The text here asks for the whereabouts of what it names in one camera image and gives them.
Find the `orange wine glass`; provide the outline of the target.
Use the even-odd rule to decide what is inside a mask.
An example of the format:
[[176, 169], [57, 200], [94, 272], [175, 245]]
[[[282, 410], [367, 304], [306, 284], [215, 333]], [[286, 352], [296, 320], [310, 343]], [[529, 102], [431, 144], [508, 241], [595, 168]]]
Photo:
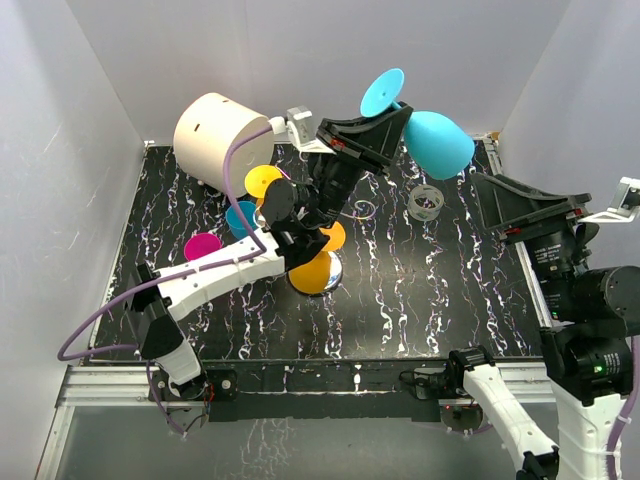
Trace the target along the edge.
[[343, 265], [338, 255], [346, 241], [343, 225], [336, 221], [331, 227], [321, 228], [320, 231], [329, 237], [328, 243], [310, 262], [288, 273], [292, 287], [309, 296], [322, 295], [335, 289], [343, 276]]
[[260, 207], [264, 203], [269, 185], [281, 178], [283, 178], [283, 174], [276, 166], [259, 165], [247, 173], [244, 186], [247, 193], [256, 199], [256, 206]]

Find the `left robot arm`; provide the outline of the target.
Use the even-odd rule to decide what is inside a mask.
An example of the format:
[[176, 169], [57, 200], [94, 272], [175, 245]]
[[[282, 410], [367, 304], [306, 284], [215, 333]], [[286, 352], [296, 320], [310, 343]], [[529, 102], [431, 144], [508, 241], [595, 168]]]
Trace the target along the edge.
[[317, 135], [298, 147], [311, 156], [310, 183], [271, 182], [260, 208], [265, 226], [249, 228], [247, 238], [201, 261], [157, 271], [138, 267], [136, 284], [124, 296], [129, 323], [141, 357], [167, 373], [179, 398], [196, 399], [208, 384], [179, 320], [234, 289], [315, 258], [363, 173], [381, 174], [390, 166], [412, 112], [393, 102], [373, 116], [322, 120]]

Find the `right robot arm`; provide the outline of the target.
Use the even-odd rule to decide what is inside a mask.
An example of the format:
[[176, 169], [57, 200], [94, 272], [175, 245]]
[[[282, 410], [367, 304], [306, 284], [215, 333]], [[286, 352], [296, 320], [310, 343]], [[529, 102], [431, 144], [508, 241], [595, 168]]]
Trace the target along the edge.
[[540, 339], [559, 437], [531, 419], [483, 347], [450, 353], [447, 388], [479, 404], [517, 478], [617, 479], [639, 394], [639, 270], [592, 269], [588, 245], [602, 225], [637, 218], [639, 183], [622, 178], [610, 206], [591, 214], [589, 194], [551, 194], [503, 175], [471, 182], [485, 228], [525, 247], [551, 316]]

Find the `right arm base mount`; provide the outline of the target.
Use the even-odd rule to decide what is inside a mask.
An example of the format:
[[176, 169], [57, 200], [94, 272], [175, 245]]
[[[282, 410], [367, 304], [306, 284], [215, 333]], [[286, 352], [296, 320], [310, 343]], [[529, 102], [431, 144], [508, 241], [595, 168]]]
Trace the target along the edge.
[[436, 430], [470, 438], [493, 429], [479, 403], [456, 387], [446, 370], [404, 370], [398, 380], [415, 399], [438, 403], [440, 420]]

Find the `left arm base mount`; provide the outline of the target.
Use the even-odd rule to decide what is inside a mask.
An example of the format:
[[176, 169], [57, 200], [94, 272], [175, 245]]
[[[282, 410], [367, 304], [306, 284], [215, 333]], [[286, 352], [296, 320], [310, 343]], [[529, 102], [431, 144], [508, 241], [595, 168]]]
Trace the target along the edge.
[[[215, 401], [233, 401], [238, 396], [238, 375], [233, 370], [205, 369], [199, 376], [183, 385], [170, 379], [162, 369], [152, 371], [151, 363], [145, 365], [145, 377], [149, 387], [149, 399], [159, 409], [173, 432], [185, 440], [197, 421], [209, 420]], [[187, 426], [180, 426], [172, 417], [166, 403], [173, 401], [201, 401], [202, 413]]]

